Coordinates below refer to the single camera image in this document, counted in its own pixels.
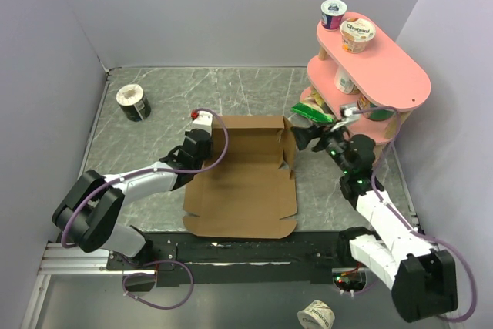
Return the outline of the green cup middle shelf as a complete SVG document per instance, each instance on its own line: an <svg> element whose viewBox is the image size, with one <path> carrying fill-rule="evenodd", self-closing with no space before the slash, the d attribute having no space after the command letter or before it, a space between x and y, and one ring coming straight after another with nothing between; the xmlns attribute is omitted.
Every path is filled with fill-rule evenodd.
<svg viewBox="0 0 493 329"><path fill-rule="evenodd" d="M359 110L370 109L370 111L363 112L362 116L371 121L384 121L390 119L394 115L394 111L389 109L382 109L374 105L366 96L360 95L357 101Z"/></svg>

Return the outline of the black-label yogurt cup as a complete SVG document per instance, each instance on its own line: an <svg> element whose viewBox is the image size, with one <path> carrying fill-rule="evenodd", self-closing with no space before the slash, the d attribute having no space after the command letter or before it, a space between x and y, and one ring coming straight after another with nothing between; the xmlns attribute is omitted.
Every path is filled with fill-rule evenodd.
<svg viewBox="0 0 493 329"><path fill-rule="evenodd" d="M147 119L151 112L149 100L139 84L128 84L116 93L116 101L127 119L140 122Z"/></svg>

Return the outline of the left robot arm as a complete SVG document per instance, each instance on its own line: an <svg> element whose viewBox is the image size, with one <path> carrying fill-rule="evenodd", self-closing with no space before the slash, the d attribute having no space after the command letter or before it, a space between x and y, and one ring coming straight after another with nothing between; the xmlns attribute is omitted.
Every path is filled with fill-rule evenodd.
<svg viewBox="0 0 493 329"><path fill-rule="evenodd" d="M202 171L212 151L211 133L192 129L182 144L150 166L107 176L84 172L52 215L62 231L62 245L86 253L98 249L120 253L134 268L147 267L153 242L137 228L118 223L120 211L142 198L185 186Z"/></svg>

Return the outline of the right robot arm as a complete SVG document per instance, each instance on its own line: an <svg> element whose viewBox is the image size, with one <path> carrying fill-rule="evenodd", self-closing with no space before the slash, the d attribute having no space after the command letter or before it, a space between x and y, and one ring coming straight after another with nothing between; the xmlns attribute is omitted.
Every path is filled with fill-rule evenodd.
<svg viewBox="0 0 493 329"><path fill-rule="evenodd" d="M340 233L337 259L345 266L367 267L391 292L394 306L408 323L458 308L456 266L446 250L437 250L417 233L372 178L375 142L368 136L347 136L340 123L292 127L297 148L312 140L314 152L324 151L342 170L344 198L372 226Z"/></svg>

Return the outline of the orange Chobani yogurt cup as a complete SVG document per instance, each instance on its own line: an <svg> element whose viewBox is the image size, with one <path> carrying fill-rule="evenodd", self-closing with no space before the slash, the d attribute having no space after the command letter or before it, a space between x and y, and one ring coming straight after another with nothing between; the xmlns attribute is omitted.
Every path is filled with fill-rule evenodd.
<svg viewBox="0 0 493 329"><path fill-rule="evenodd" d="M363 52L376 35L376 26L364 18L349 18L340 25L342 48L349 53Z"/></svg>

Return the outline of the green chips bag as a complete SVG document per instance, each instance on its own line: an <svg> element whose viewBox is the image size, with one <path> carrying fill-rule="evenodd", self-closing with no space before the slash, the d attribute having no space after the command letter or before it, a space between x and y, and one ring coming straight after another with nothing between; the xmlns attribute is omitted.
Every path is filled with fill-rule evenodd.
<svg viewBox="0 0 493 329"><path fill-rule="evenodd" d="M336 120L328 104L314 90L310 90L307 96L291 108L291 111L313 123L332 123Z"/></svg>

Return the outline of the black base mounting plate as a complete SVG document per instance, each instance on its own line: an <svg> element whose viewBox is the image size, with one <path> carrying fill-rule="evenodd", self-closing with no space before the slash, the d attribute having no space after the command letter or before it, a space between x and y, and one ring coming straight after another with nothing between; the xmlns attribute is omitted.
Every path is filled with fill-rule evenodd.
<svg viewBox="0 0 493 329"><path fill-rule="evenodd" d="M331 284L333 270L360 264L340 257L343 231L301 231L278 240L197 237L184 232L144 233L153 242L149 261L136 264L110 251L106 269L142 273L142 278L131 279L133 291L143 290L151 281L157 287L178 287L189 282Z"/></svg>

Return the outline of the yogurt cup bottom edge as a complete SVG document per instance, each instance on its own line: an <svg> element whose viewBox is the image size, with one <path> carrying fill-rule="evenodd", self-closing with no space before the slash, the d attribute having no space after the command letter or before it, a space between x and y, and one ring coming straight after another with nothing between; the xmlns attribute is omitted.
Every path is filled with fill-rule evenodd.
<svg viewBox="0 0 493 329"><path fill-rule="evenodd" d="M334 312L320 300L314 300L298 311L297 318L304 329L331 329L335 322Z"/></svg>

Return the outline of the aluminium rail frame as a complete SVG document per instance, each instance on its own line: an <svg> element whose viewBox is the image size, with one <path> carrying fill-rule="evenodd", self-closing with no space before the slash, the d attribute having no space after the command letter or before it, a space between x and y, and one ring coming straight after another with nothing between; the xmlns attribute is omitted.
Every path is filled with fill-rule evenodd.
<svg viewBox="0 0 493 329"><path fill-rule="evenodd" d="M157 267L120 256L49 244L24 328L295 328L312 300L335 311L339 328L406 328L388 289L366 268L368 290L338 291L336 276L354 267L331 232L282 240L212 240L156 235Z"/></svg>

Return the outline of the white cup middle shelf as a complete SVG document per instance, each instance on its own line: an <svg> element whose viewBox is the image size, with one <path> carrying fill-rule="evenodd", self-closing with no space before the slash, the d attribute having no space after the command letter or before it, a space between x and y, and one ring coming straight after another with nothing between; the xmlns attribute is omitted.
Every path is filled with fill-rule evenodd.
<svg viewBox="0 0 493 329"><path fill-rule="evenodd" d="M342 67L338 67L334 78L335 86L346 95L356 95L360 90L356 87L347 71Z"/></svg>

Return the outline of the pink three-tier shelf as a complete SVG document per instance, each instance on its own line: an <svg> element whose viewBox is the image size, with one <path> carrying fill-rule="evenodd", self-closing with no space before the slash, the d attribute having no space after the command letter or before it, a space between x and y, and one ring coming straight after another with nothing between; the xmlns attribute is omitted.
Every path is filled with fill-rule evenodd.
<svg viewBox="0 0 493 329"><path fill-rule="evenodd" d="M317 26L320 51L307 64L310 85L301 93L301 99L314 90L324 99L336 117L340 107L358 100L358 95L342 93L335 85L339 67L346 70L360 90L376 106L393 106L399 113L384 121L372 121L362 116L348 129L352 135L364 134L372 138L374 153L382 150L397 132L397 118L404 122L414 109L421 106L431 93L427 73L380 27L366 49L358 54L343 50L342 35Z"/></svg>

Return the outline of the brown cardboard box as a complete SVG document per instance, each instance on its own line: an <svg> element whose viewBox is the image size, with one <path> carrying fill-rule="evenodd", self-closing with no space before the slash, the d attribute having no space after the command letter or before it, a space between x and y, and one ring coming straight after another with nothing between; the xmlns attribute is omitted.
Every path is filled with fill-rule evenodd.
<svg viewBox="0 0 493 329"><path fill-rule="evenodd" d="M200 237L281 239L294 232L291 127L284 116L213 120L213 158L186 185L184 227Z"/></svg>

